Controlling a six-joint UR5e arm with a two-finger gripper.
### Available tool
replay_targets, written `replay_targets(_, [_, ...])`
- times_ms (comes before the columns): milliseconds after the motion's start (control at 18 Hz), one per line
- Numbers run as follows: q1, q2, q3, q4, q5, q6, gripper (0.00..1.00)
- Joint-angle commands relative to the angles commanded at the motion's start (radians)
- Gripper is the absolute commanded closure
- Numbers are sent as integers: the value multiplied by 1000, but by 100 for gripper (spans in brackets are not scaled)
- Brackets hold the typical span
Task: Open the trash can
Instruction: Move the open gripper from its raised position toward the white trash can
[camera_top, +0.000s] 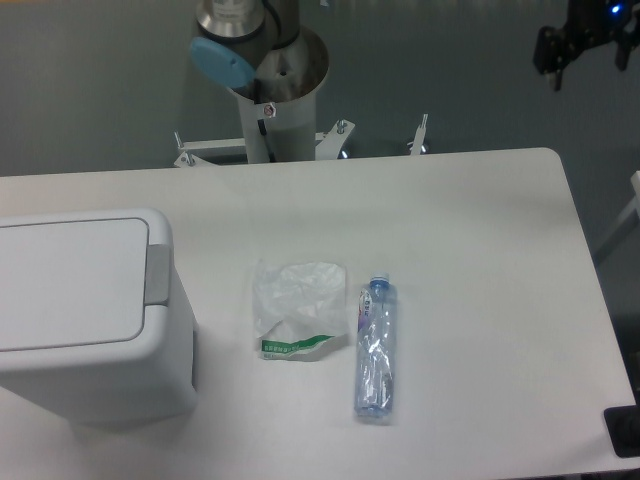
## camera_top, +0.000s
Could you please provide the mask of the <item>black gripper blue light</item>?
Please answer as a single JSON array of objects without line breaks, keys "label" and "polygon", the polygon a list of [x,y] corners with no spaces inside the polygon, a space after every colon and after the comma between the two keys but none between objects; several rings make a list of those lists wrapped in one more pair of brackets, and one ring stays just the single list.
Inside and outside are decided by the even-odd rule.
[{"label": "black gripper blue light", "polygon": [[572,54],[615,42],[615,65],[628,67],[631,53],[639,46],[638,1],[569,1],[567,19],[562,27],[539,29],[533,64],[544,75],[553,91],[560,91],[564,70],[572,63]]}]

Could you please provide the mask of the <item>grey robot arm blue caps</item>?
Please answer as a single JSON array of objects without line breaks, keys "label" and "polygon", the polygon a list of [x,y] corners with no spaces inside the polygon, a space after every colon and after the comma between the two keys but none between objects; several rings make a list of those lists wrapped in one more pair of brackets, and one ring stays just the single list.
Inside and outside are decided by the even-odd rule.
[{"label": "grey robot arm blue caps", "polygon": [[[298,39],[299,17],[297,1],[201,1],[191,57],[213,82],[242,89],[255,81],[268,54]],[[639,3],[569,1],[562,26],[539,29],[532,62],[551,88],[559,91],[571,63],[586,51],[610,43],[616,45],[616,68],[626,71],[630,56],[639,49]]]}]

